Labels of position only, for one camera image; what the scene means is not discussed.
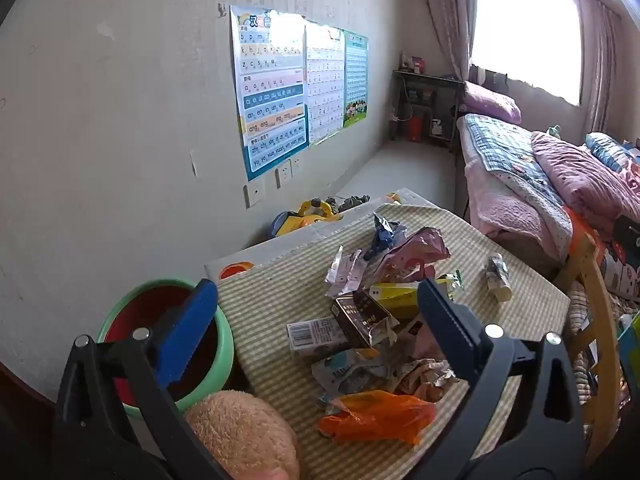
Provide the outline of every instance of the blue pillow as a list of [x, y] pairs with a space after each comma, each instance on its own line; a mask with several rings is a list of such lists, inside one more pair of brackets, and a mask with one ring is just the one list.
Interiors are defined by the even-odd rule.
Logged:
[[587, 134], [585, 144], [589, 151], [610, 170], [619, 173], [622, 170], [620, 165], [626, 158], [634, 160], [633, 155], [629, 153], [620, 144], [609, 137], [607, 134], [594, 132]]

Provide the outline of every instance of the wall outlet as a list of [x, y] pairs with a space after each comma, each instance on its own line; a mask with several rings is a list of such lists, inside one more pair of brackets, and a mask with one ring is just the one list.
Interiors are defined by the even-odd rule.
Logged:
[[246, 200], [246, 207], [249, 209], [252, 205], [260, 202], [264, 197], [264, 179], [258, 178], [249, 182], [244, 186], [244, 199]]
[[291, 176], [299, 175], [302, 171], [302, 157], [300, 154], [291, 157]]
[[293, 175], [291, 174], [291, 159], [288, 158], [276, 168], [276, 178], [278, 179], [278, 187], [284, 186], [289, 182]]

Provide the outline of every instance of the orange plastic bag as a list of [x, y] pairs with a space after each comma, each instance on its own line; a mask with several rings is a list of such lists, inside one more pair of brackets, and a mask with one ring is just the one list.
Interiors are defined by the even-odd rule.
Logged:
[[342, 411], [318, 422], [318, 430], [334, 440], [402, 440], [420, 444], [418, 434], [436, 415], [436, 406], [410, 395], [383, 390], [362, 392], [332, 400]]

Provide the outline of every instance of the plaid blanket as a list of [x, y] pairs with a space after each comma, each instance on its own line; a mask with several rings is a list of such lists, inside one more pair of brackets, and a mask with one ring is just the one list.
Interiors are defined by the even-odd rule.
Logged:
[[571, 243], [571, 220], [562, 209], [564, 201], [536, 162], [531, 133], [482, 115], [467, 114], [464, 119], [485, 169], [536, 209], [564, 260]]

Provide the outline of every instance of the wooden chair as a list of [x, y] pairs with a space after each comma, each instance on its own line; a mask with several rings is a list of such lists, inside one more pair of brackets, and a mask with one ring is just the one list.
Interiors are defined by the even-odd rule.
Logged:
[[582, 405], [582, 420], [593, 424], [587, 449], [587, 466], [607, 447], [616, 433], [620, 405], [620, 358], [616, 323], [613, 319], [609, 293], [595, 257], [596, 245], [588, 236], [580, 240], [575, 254], [569, 257], [554, 285], [565, 294], [576, 279], [584, 285], [591, 323], [566, 342], [572, 362], [594, 340], [598, 346], [598, 363], [591, 369], [598, 376], [598, 394]]

